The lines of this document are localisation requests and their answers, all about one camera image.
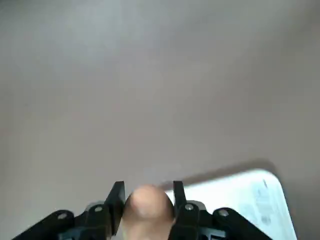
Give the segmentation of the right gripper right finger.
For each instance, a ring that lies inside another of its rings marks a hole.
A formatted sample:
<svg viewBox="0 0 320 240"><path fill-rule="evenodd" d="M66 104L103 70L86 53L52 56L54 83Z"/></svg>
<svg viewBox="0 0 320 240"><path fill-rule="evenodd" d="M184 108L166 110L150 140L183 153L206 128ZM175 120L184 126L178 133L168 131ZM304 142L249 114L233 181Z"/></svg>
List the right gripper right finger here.
<svg viewBox="0 0 320 240"><path fill-rule="evenodd" d="M270 237L232 208L209 213L186 199L182 181L173 182L173 240L269 240Z"/></svg>

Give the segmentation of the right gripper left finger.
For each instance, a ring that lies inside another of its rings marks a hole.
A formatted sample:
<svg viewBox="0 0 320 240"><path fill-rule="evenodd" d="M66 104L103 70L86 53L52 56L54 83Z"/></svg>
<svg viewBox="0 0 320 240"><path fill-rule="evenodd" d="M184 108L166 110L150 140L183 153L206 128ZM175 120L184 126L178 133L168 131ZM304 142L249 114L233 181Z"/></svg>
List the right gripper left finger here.
<svg viewBox="0 0 320 240"><path fill-rule="evenodd" d="M75 216L52 212L14 237L15 240L110 240L117 234L125 206L125 183L116 181L104 201L89 204Z"/></svg>

